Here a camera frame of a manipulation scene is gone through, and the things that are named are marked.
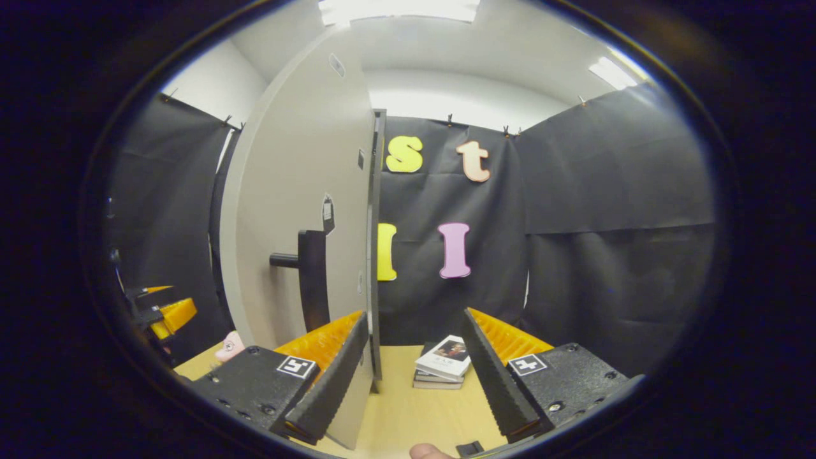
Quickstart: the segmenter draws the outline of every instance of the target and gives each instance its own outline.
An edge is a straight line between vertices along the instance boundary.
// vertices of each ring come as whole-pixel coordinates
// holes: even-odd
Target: human hand
[[[410,459],[454,459],[452,456],[439,451],[439,448],[430,443],[414,445],[410,451]]]

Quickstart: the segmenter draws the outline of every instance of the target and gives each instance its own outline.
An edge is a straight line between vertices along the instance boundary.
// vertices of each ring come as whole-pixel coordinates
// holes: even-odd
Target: foam letter
[[[445,267],[439,271],[439,275],[445,279],[467,277],[470,267],[464,260],[464,235],[470,231],[470,226],[445,223],[439,225],[438,230],[445,238]]]
[[[464,145],[456,147],[456,153],[462,155],[464,175],[473,181],[485,181],[490,178],[490,171],[481,168],[481,159],[487,158],[486,149],[479,148],[479,142],[471,140]]]
[[[389,223],[377,224],[377,280],[389,281],[397,278],[391,264],[391,239],[397,227]]]
[[[422,167],[422,141],[419,137],[397,136],[388,142],[385,163],[391,172],[417,172]]]

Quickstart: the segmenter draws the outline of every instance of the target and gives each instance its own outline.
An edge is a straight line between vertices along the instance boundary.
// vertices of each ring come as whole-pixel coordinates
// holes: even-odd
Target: black backdrop
[[[169,344],[177,363],[233,329],[226,303],[216,292],[209,237],[211,213],[220,214],[220,205],[211,204],[229,130],[201,110],[156,96],[118,145],[110,179],[110,243],[122,259],[122,283],[175,285],[196,304],[197,314]],[[231,149],[224,153],[221,176],[231,154]]]
[[[418,118],[388,117],[385,144],[417,136],[422,167],[413,173],[384,166],[379,221],[397,227],[392,263],[397,278],[379,282],[380,342],[414,345],[459,330],[468,306],[513,322],[524,305],[526,255],[521,171],[512,141],[498,131]],[[470,140],[489,152],[490,179],[464,175],[456,147]],[[437,227],[463,222],[468,277],[443,279],[444,245]]]
[[[647,372],[699,303],[714,243],[706,148],[648,84],[521,133],[530,293],[521,327]]]

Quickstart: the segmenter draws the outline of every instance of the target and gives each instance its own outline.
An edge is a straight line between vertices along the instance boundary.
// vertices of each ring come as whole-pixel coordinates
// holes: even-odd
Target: white ceiling
[[[579,96],[589,100],[614,90],[588,70],[601,56],[620,64],[602,42],[523,0],[481,0],[473,24],[397,17],[356,20],[351,28],[364,70],[471,74],[525,87],[567,105],[579,103]],[[297,0],[232,40],[271,82],[324,29],[317,0]]]

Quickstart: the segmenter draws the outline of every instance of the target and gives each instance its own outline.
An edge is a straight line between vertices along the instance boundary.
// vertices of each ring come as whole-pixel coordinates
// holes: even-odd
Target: stack of books
[[[416,359],[414,387],[418,389],[459,389],[470,367],[470,354],[459,336],[428,342]]]

